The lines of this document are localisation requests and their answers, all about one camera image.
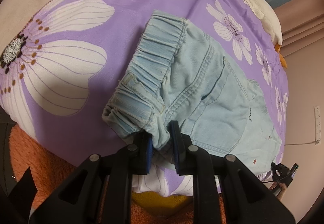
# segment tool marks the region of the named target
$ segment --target bed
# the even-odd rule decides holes
[[[24,33],[25,36],[27,32],[33,33],[33,29],[30,29],[31,24],[39,25],[38,28],[42,28],[39,31],[45,31],[46,28],[49,28],[47,33],[50,33],[51,23],[50,20],[46,22],[46,16],[52,12],[54,13],[61,6],[78,2],[78,0],[54,0],[40,10],[48,1],[50,0],[3,0],[0,4],[0,19],[3,22],[10,23],[1,25],[2,33],[6,33],[6,35],[0,40],[0,47],[4,49],[18,33]],[[220,8],[215,6],[215,1],[219,1]],[[66,106],[53,108],[52,105],[47,104],[49,102],[48,93],[53,88],[51,87],[48,90],[46,89],[49,88],[48,85],[40,85],[38,88],[42,92],[33,89],[35,83],[44,83],[42,79],[37,81],[34,77],[34,79],[29,79],[29,84],[27,84],[27,79],[20,83],[27,76],[32,75],[31,72],[22,73],[22,64],[19,66],[20,70],[17,69],[17,72],[9,72],[9,74],[12,73],[10,79],[3,78],[7,75],[5,73],[7,68],[1,70],[1,106],[11,115],[14,121],[18,122],[22,129],[42,146],[73,165],[79,165],[92,153],[99,153],[102,156],[109,155],[124,146],[125,143],[102,121],[102,109],[117,86],[118,80],[123,77],[141,32],[153,9],[160,9],[176,16],[189,18],[196,26],[220,42],[226,52],[236,60],[248,79],[258,82],[264,93],[265,103],[274,128],[282,140],[280,151],[276,156],[276,162],[281,161],[286,129],[287,78],[270,36],[263,30],[260,21],[243,0],[167,0],[167,2],[166,0],[104,0],[104,2],[109,5],[103,6],[103,9],[106,9],[105,12],[109,19],[107,22],[110,22],[111,25],[100,35],[93,29],[87,29],[86,36],[89,39],[85,37],[84,33],[74,32],[74,40],[91,42],[98,47],[104,48],[104,51],[100,49],[95,51],[95,53],[100,54],[99,58],[96,58],[99,67],[91,67],[91,75],[88,75],[86,81],[83,81],[88,86],[85,94],[82,94],[75,87],[72,88],[72,91],[81,93],[78,98],[79,103],[76,103],[73,108],[66,108]],[[216,31],[213,25],[217,20],[206,9],[207,4],[213,6],[214,9],[218,9],[218,11],[224,9],[226,11],[223,14],[224,17],[229,18],[229,15],[231,15],[235,19],[238,18],[237,21],[244,31],[244,37],[248,37],[250,40],[247,50],[249,56],[245,54],[241,58],[238,57],[233,51],[232,41],[234,37],[228,40],[228,38],[222,37]],[[113,15],[117,15],[117,12],[124,12],[124,15],[114,17]],[[61,34],[68,38],[70,37],[67,35],[68,32],[67,29],[63,29]],[[45,47],[45,44],[55,42],[55,39],[54,32],[51,37],[42,32],[40,36],[34,37],[32,40],[33,45],[31,43],[27,44],[33,48],[32,53],[25,58],[29,62],[30,69],[32,69],[31,67],[34,66],[35,62],[38,62],[37,55],[35,54],[35,57],[33,57],[33,54],[41,55],[41,49]],[[262,58],[262,55],[266,55],[266,64],[264,64],[264,60],[258,60]],[[77,62],[73,63],[64,58],[59,60],[61,66],[65,64],[64,68],[66,69],[71,64],[78,65]],[[271,68],[271,79],[269,75],[264,74],[269,68]],[[25,75],[24,79],[20,78],[21,74]],[[15,96],[5,98],[10,93],[17,96],[18,94],[24,95],[25,101],[17,104]],[[59,105],[58,102],[51,102],[51,104]],[[269,175],[265,172],[259,175],[259,178],[263,180],[267,176]],[[173,169],[153,165],[148,176],[134,177],[133,188],[136,192],[155,191],[162,196],[172,194],[192,195],[192,179],[190,176],[178,176]]]

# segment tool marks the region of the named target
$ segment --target back pocket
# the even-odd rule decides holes
[[[226,57],[223,64],[213,89],[181,127],[194,144],[222,156],[240,141],[250,112],[247,92]]]

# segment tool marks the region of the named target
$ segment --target white flower print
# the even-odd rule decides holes
[[[0,58],[0,105],[19,126],[35,138],[23,83],[41,108],[66,116],[84,106],[88,80],[107,61],[105,50],[84,41],[42,37],[61,31],[82,31],[99,26],[114,8],[102,0],[79,0],[48,13],[63,0],[48,3],[5,48]]]
[[[288,96],[287,96],[287,93],[285,93],[285,95],[283,96],[283,99],[282,99],[282,103],[281,103],[284,120],[286,120],[287,103],[288,103]]]
[[[277,114],[277,120],[279,122],[279,126],[281,126],[282,123],[282,105],[281,105],[281,99],[280,99],[280,93],[278,88],[275,86],[274,87],[275,91],[276,91],[276,106],[278,109],[278,114]]]
[[[279,122],[279,125],[281,126],[282,123],[282,117],[284,120],[286,120],[286,109],[287,109],[287,103],[288,103],[288,96],[287,93],[283,96],[283,99],[281,100],[280,93],[278,88],[274,87],[276,90],[276,106],[278,109],[277,119]]]
[[[153,163],[149,174],[133,176],[132,189],[136,193],[153,191],[161,196],[170,196],[164,171]]]
[[[261,47],[259,47],[256,43],[255,43],[255,47],[257,48],[257,50],[255,51],[255,54],[257,55],[257,60],[262,66],[263,77],[267,82],[267,84],[268,85],[270,84],[272,88],[271,67],[269,66],[267,56],[263,53]]]
[[[175,191],[171,193],[171,195],[181,194],[185,196],[193,196],[193,180],[192,175],[184,176],[183,181],[177,187]]]
[[[207,4],[207,11],[215,17],[218,21],[214,22],[214,29],[216,33],[226,41],[232,41],[234,54],[238,60],[242,57],[246,58],[247,62],[252,65],[252,56],[250,42],[247,37],[243,36],[243,27],[235,21],[231,15],[227,15],[221,7],[218,0],[215,1],[215,6],[218,10]]]

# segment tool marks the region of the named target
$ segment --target blue gripper pad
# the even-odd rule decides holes
[[[179,170],[180,163],[186,159],[186,148],[183,143],[178,121],[169,123],[169,132],[173,141],[174,167]]]
[[[150,172],[152,156],[153,156],[153,144],[152,144],[152,138],[150,137],[148,140],[147,149],[146,149],[146,171],[147,171],[147,173]]]

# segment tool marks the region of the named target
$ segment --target flower center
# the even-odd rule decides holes
[[[237,33],[235,27],[231,24],[231,22],[229,22],[229,26],[231,27],[232,34],[237,37],[239,34]]]
[[[17,58],[23,43],[24,40],[20,37],[15,37],[13,40],[11,40],[3,51],[1,63],[4,62],[5,64],[10,64],[13,62],[15,58]]]
[[[5,69],[5,74],[9,72],[9,65],[22,55],[22,47],[26,44],[26,39],[24,35],[17,35],[11,42],[5,47],[1,57],[0,57],[0,66],[2,69],[7,66]]]
[[[265,72],[269,74],[269,66],[265,59],[263,59],[263,67],[265,68]]]

